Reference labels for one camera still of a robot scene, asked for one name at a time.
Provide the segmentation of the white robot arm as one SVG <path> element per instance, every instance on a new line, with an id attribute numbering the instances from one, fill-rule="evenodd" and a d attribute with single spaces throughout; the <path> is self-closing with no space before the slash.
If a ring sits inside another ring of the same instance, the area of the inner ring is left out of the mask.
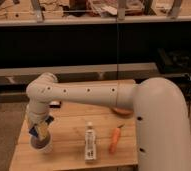
<path id="1" fill-rule="evenodd" d="M 172 81 L 154 77 L 126 81 L 60 83 L 44 73 L 26 88 L 27 114 L 37 123 L 52 101 L 133 110 L 139 171 L 191 171 L 191 131 L 185 98 Z"/>

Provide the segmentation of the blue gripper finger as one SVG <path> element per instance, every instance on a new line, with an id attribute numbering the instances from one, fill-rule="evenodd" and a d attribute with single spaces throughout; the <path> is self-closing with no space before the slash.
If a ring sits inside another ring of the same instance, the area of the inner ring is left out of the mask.
<path id="1" fill-rule="evenodd" d="M 32 136 L 38 137 L 38 132 L 37 132 L 35 126 L 33 126 L 33 127 L 29 130 L 29 134 L 31 134 Z"/>
<path id="2" fill-rule="evenodd" d="M 50 125 L 52 122 L 54 121 L 54 117 L 53 116 L 48 116 L 48 118 L 45 120 L 45 122 L 47 123 L 47 125 Z"/>

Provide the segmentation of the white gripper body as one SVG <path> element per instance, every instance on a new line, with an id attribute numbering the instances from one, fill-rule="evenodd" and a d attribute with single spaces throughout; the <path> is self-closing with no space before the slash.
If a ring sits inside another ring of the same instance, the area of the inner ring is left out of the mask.
<path id="1" fill-rule="evenodd" d="M 48 114 L 34 114 L 34 113 L 28 113 L 27 114 L 27 125 L 29 128 L 32 128 L 35 124 L 39 124 L 43 121 L 45 121 L 49 117 Z"/>

